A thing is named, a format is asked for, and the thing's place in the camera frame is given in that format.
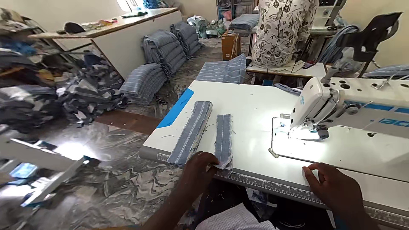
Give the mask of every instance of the hand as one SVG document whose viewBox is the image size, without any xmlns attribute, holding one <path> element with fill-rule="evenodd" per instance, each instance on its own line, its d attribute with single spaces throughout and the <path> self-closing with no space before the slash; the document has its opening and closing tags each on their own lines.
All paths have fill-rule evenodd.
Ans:
<svg viewBox="0 0 409 230">
<path fill-rule="evenodd" d="M 311 171 L 315 169 L 319 181 Z M 311 190 L 334 213 L 343 219 L 366 215 L 361 188 L 353 178 L 324 163 L 314 163 L 303 170 Z"/>
<path fill-rule="evenodd" d="M 205 191 L 217 172 L 217 168 L 213 166 L 206 171 L 207 166 L 219 163 L 217 157 L 211 153 L 199 151 L 194 154 L 184 165 L 182 177 L 175 190 L 176 194 L 193 202 Z"/>
</svg>

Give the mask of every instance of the machine hole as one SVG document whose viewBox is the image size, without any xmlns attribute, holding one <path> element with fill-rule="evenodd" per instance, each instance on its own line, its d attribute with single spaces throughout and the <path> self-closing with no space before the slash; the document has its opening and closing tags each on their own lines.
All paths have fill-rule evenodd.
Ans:
<svg viewBox="0 0 409 230">
<path fill-rule="evenodd" d="M 342 85 L 341 85 L 341 88 L 350 89 L 351 87 L 350 87 L 349 85 L 347 85 L 347 84 L 342 84 Z"/>
</svg>

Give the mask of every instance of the denim fabric strip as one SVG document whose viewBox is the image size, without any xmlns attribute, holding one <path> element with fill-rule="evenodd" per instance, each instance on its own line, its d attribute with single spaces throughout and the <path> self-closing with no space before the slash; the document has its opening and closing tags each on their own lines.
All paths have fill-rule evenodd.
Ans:
<svg viewBox="0 0 409 230">
<path fill-rule="evenodd" d="M 182 167 L 190 156 L 196 153 L 211 109 L 212 103 L 210 101 L 195 102 L 192 116 L 189 118 L 175 148 L 169 156 L 168 163 Z"/>
</svg>

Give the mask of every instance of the person's left hand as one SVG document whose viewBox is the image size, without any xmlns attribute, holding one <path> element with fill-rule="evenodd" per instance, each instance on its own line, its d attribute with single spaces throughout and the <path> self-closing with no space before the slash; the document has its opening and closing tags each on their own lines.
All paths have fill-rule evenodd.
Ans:
<svg viewBox="0 0 409 230">
<path fill-rule="evenodd" d="M 218 165 L 219 160 L 211 153 L 199 151 L 184 165 L 181 179 L 175 189 L 177 195 L 193 202 L 209 185 L 217 168 L 208 165 Z"/>
</svg>

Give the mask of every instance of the measuring tape ruler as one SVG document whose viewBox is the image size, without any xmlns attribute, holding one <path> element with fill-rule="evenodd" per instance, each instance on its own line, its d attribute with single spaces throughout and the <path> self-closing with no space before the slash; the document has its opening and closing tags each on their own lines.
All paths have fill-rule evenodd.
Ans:
<svg viewBox="0 0 409 230">
<path fill-rule="evenodd" d="M 293 186 L 285 185 L 282 183 L 272 182 L 269 180 L 260 179 L 253 176 L 248 176 L 243 173 L 232 172 L 229 176 L 223 175 L 221 172 L 216 173 L 216 178 L 245 187 L 250 187 L 256 190 L 260 190 L 269 194 L 281 196 L 294 201 L 303 202 L 316 207 L 328 209 L 328 207 L 322 203 L 322 201 L 311 191 L 299 189 Z M 374 219 L 379 220 L 382 223 L 398 225 L 402 228 L 409 228 L 409 217 L 381 210 L 381 205 L 365 202 L 372 207 L 364 206 L 368 215 Z"/>
</svg>

